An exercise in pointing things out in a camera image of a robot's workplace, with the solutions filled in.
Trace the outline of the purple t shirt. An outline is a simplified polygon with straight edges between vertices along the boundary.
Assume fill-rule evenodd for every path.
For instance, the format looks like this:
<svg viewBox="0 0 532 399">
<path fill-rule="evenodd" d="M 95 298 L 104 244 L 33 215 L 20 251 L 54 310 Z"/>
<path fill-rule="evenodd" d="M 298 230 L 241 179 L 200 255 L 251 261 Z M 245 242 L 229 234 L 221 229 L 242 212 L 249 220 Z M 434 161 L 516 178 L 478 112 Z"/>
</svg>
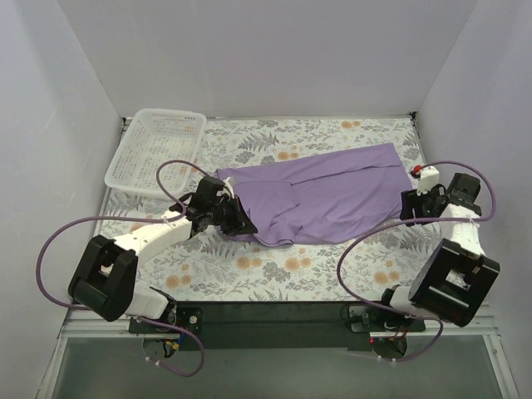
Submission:
<svg viewBox="0 0 532 399">
<path fill-rule="evenodd" d="M 218 169 L 257 233 L 239 236 L 267 247 L 340 244 L 401 212 L 411 180 L 391 143 L 266 165 Z"/>
</svg>

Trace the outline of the white plastic basket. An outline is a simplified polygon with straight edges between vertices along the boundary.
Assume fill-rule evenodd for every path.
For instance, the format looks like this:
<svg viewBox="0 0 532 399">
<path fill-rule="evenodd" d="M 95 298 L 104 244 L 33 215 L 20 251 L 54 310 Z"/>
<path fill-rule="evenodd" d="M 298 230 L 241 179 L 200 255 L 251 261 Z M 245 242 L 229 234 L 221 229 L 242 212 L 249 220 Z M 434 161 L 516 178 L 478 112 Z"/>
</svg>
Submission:
<svg viewBox="0 0 532 399">
<path fill-rule="evenodd" d="M 107 169 L 106 186 L 163 199 L 157 169 L 168 160 L 194 161 L 206 125 L 206 117 L 192 111 L 145 108 L 136 112 Z"/>
</svg>

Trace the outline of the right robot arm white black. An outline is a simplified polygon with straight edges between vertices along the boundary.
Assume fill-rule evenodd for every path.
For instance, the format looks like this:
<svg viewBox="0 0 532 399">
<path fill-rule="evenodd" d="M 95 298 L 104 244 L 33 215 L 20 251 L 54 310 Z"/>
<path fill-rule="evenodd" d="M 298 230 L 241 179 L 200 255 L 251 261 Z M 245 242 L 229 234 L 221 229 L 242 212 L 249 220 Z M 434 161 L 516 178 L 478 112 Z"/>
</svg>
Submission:
<svg viewBox="0 0 532 399">
<path fill-rule="evenodd" d="M 381 303 L 415 316 L 434 316 L 458 327 L 473 319 L 500 273 L 500 264 L 488 258 L 480 245 L 481 207 L 476 199 L 480 180 L 456 173 L 450 184 L 439 182 L 433 166 L 411 173 L 416 189 L 401 193 L 401 220 L 426 224 L 444 222 L 442 238 L 412 285 L 396 285 Z"/>
</svg>

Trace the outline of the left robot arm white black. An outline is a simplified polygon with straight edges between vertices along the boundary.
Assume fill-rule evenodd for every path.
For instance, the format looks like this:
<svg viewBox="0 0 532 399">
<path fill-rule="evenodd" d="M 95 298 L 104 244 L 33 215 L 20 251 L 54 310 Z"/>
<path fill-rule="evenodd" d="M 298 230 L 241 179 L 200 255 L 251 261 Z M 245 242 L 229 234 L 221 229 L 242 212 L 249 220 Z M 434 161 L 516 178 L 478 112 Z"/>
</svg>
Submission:
<svg viewBox="0 0 532 399">
<path fill-rule="evenodd" d="M 123 315 L 159 320 L 172 298 L 137 283 L 140 266 L 210 226 L 227 236 L 258 232 L 233 183 L 231 177 L 204 177 L 194 193 L 183 197 L 186 204 L 173 205 L 154 223 L 112 239 L 91 239 L 68 286 L 69 295 L 109 322 Z"/>
</svg>

